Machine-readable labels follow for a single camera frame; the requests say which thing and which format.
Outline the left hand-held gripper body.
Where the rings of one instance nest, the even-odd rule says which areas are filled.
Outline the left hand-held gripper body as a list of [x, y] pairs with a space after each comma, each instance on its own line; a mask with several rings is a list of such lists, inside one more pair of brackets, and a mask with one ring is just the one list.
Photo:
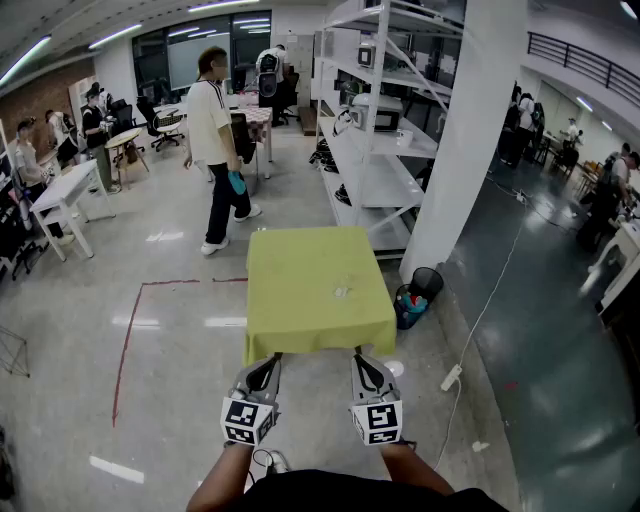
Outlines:
[[223, 399], [220, 425], [226, 441], [258, 446], [276, 425], [279, 385], [251, 390], [236, 385]]

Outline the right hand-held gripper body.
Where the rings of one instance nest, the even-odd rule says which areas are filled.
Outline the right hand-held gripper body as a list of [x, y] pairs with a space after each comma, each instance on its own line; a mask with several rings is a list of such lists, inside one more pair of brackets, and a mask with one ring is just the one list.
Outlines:
[[351, 407], [353, 425], [365, 446], [392, 444], [400, 440], [403, 426], [401, 399], [358, 404]]

